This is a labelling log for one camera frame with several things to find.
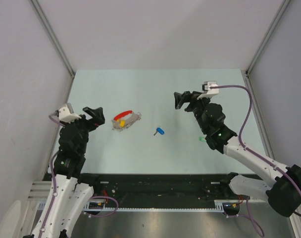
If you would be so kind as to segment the red tag key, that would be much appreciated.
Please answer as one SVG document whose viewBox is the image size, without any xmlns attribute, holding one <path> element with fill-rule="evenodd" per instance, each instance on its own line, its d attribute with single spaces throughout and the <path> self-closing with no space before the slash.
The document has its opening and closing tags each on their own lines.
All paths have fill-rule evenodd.
<svg viewBox="0 0 301 238">
<path fill-rule="evenodd" d="M 129 115 L 129 114 L 132 114 L 132 113 L 133 113 L 132 110 L 128 110 L 128 111 L 121 112 L 121 113 L 119 113 L 118 115 L 116 115 L 116 116 L 113 118 L 113 120 L 121 119 L 121 118 L 123 118 L 123 117 L 125 117 L 125 116 L 127 116 L 127 115 Z"/>
</svg>

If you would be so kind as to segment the blue tag key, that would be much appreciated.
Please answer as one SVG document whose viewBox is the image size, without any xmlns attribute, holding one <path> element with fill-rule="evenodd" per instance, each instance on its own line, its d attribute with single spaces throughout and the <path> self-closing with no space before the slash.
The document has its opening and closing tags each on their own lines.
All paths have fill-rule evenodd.
<svg viewBox="0 0 301 238">
<path fill-rule="evenodd" d="M 157 134 L 164 135 L 164 130 L 160 127 L 157 127 L 153 135 L 156 136 Z"/>
</svg>

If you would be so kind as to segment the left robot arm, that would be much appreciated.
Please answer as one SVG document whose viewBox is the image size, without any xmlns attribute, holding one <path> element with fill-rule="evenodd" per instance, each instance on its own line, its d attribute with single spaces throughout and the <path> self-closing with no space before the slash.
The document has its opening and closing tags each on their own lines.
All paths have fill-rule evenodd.
<svg viewBox="0 0 301 238">
<path fill-rule="evenodd" d="M 31 238 L 69 238 L 90 198 L 101 194 L 101 185 L 81 174 L 89 133 L 105 123 L 101 107 L 83 108 L 84 114 L 73 112 L 70 103 L 55 113 L 62 128 L 59 148 L 50 162 L 51 185 L 42 214 L 32 230 Z"/>
</svg>

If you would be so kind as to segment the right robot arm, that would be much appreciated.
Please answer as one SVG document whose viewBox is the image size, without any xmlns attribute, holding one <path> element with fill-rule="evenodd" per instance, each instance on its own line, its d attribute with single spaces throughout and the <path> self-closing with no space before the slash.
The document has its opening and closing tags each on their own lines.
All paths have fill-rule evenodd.
<svg viewBox="0 0 301 238">
<path fill-rule="evenodd" d="M 185 111 L 194 114 L 210 149 L 237 160 L 259 176 L 260 179 L 251 179 L 231 174 L 229 181 L 220 187 L 224 198 L 232 199 L 237 194 L 252 196 L 268 202 L 283 217 L 296 213 L 301 205 L 301 167 L 288 167 L 253 151 L 226 126 L 222 106 L 212 103 L 210 97 L 185 91 L 175 92 L 174 99 L 177 110 L 188 104 Z"/>
</svg>

